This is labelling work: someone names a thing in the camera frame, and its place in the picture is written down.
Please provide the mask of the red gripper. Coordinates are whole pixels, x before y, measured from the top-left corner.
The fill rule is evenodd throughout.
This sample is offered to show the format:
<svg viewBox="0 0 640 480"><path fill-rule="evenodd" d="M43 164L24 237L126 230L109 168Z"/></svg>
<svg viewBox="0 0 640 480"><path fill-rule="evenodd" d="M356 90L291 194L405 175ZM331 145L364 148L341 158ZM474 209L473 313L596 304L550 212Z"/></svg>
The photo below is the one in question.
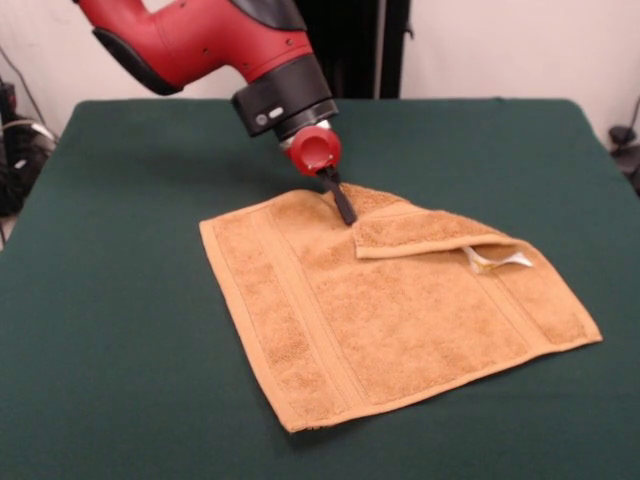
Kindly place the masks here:
<svg viewBox="0 0 640 480"><path fill-rule="evenodd" d="M343 192L336 166L340 162L342 146L338 135L330 128L307 126L298 131L288 147L288 157L302 175L319 178L334 197L336 207L347 226L357 220L351 201Z"/></svg>

